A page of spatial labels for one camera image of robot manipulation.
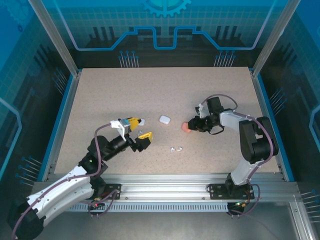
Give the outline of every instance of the table surface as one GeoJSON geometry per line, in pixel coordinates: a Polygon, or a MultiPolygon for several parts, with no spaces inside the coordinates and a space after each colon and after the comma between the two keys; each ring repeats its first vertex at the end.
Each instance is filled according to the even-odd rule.
{"type": "MultiPolygon", "coordinates": [[[[195,107],[207,96],[233,97],[238,112],[260,117],[257,95],[247,67],[85,68],[79,80],[70,117],[55,167],[67,173],[86,155],[95,130],[111,120],[145,119],[138,131],[153,132],[153,142],[142,152],[130,148],[107,162],[110,174],[229,173],[240,158],[239,134],[225,128],[219,135],[181,130],[196,114],[195,107]],[[169,125],[159,117],[171,118],[169,125]],[[170,148],[183,147],[170,153],[170,148]]],[[[233,103],[220,97],[224,108],[233,103]]],[[[104,128],[99,135],[108,140],[116,129],[104,128]]],[[[261,172],[278,172],[275,158],[261,172]]]]}

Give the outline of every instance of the blue wall panel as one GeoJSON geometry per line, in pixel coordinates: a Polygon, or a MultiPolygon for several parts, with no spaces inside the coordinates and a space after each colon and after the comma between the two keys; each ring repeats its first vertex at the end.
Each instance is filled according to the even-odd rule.
{"type": "Polygon", "coordinates": [[[229,58],[226,67],[252,67],[286,3],[44,1],[79,68],[121,67],[120,51],[135,51],[140,67],[217,67],[221,57],[229,58]]]}
{"type": "Polygon", "coordinates": [[[261,71],[293,174],[308,189],[320,185],[319,10],[301,0],[261,71]]]}
{"type": "Polygon", "coordinates": [[[42,161],[70,73],[28,1],[0,1],[0,21],[0,179],[11,179],[23,157],[42,161]]]}

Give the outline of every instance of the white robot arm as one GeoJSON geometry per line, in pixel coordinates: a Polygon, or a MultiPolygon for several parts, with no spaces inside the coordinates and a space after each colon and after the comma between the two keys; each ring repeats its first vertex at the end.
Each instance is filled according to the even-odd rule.
{"type": "Polygon", "coordinates": [[[78,202],[86,199],[99,201],[110,192],[115,199],[120,194],[121,187],[110,186],[117,184],[107,187],[101,174],[108,168],[105,162],[127,147],[131,147],[134,152],[141,152],[150,145],[153,140],[152,132],[138,136],[135,141],[129,136],[140,122],[139,118],[132,117],[111,121],[109,125],[118,130],[118,137],[108,141],[104,136],[97,136],[98,147],[93,139],[87,148],[88,153],[64,177],[27,198],[14,199],[7,217],[7,222],[14,231],[13,235],[19,240],[33,240],[56,216],[78,202]]]}
{"type": "Polygon", "coordinates": [[[242,158],[235,170],[227,177],[226,187],[230,197],[234,191],[245,186],[256,170],[266,162],[269,157],[278,154],[279,148],[270,120],[263,116],[257,119],[235,112],[233,109],[224,109],[219,97],[206,100],[206,106],[199,104],[195,108],[197,116],[188,122],[190,130],[208,132],[217,135],[224,128],[231,128],[240,135],[240,148],[242,158]],[[212,129],[220,127],[222,130],[212,133],[212,129]]]}

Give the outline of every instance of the pink object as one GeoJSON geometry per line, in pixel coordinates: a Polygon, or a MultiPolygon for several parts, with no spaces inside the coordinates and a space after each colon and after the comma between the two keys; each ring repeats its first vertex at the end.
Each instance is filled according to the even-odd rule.
{"type": "Polygon", "coordinates": [[[191,130],[188,128],[188,123],[187,122],[184,122],[183,124],[182,124],[182,130],[183,131],[185,131],[186,133],[190,133],[191,132],[191,130]]]}

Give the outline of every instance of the glass panel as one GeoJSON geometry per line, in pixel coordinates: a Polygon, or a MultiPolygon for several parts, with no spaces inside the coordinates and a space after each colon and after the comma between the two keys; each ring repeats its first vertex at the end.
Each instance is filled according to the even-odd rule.
{"type": "Polygon", "coordinates": [[[43,2],[79,68],[252,67],[287,0],[43,2]]]}
{"type": "Polygon", "coordinates": [[[320,2],[302,0],[261,71],[294,177],[320,184],[320,2]]]}
{"type": "Polygon", "coordinates": [[[0,178],[27,186],[39,173],[70,73],[28,1],[1,1],[0,22],[0,178]]]}

